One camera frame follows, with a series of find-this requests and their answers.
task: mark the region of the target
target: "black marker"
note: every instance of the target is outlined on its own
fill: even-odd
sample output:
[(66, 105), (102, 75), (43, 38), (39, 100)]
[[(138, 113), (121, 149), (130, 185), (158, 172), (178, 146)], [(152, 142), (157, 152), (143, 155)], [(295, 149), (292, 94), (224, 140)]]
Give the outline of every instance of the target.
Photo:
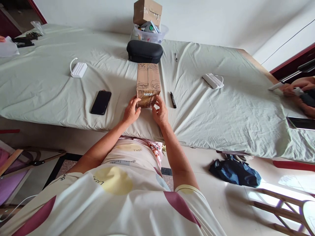
[(174, 96), (173, 96), (172, 92), (171, 92), (171, 99), (172, 99), (173, 107), (177, 108), (176, 103), (175, 103), (175, 99), (174, 99)]

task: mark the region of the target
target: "dark blue bag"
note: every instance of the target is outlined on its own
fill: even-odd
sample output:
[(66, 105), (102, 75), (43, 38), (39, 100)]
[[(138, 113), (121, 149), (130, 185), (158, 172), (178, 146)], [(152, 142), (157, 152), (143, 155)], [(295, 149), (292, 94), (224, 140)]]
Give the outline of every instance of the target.
[(234, 155), (227, 155), (227, 160), (218, 159), (210, 166), (210, 173), (215, 177), (232, 184), (258, 187), (261, 177), (246, 162), (239, 162)]

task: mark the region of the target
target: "black case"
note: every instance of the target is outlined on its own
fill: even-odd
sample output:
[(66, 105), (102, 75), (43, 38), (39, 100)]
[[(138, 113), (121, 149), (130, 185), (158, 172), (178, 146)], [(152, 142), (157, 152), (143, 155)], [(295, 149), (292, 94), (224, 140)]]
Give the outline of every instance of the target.
[(160, 44), (131, 40), (127, 45), (128, 59), (137, 63), (159, 63), (163, 55)]

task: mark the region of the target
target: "cardboard box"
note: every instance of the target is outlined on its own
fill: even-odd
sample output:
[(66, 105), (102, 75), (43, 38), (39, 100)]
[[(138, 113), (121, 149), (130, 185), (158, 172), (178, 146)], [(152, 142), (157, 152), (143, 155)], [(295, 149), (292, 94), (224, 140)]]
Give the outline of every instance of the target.
[(134, 3), (134, 24), (142, 25), (147, 21), (159, 26), (162, 6), (153, 0), (139, 0)]
[(157, 64), (138, 63), (137, 97), (141, 101), (137, 107), (152, 108), (156, 100), (155, 95), (161, 92), (160, 73)]

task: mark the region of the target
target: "black smartphone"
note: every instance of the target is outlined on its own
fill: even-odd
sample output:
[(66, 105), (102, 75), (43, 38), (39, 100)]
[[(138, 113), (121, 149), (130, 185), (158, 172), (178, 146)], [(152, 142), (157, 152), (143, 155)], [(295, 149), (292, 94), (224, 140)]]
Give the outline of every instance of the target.
[(91, 114), (104, 115), (111, 95), (111, 92), (99, 91), (92, 106)]
[(297, 129), (315, 130), (315, 120), (297, 117), (287, 117), (288, 121)]

